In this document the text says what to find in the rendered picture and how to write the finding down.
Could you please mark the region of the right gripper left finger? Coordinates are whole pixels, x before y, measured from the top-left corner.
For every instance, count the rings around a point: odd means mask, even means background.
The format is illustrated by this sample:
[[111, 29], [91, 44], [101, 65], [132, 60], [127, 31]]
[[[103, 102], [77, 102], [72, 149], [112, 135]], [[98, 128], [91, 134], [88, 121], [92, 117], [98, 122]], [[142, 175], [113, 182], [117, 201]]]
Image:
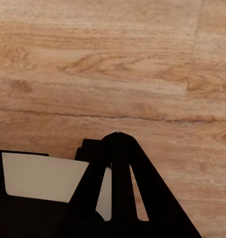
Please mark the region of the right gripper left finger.
[[[111, 220], [93, 221], [109, 163], [112, 167]], [[126, 238], [118, 132], [100, 141], [51, 238]]]

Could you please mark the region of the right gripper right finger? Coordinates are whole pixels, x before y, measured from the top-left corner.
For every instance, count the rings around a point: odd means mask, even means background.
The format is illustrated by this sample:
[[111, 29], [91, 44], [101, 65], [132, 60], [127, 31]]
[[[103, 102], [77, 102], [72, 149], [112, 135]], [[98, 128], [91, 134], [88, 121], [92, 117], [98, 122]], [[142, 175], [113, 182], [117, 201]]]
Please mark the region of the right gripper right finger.
[[[126, 238], [202, 238], [136, 139], [119, 132]], [[149, 221], [137, 217], [132, 167]]]

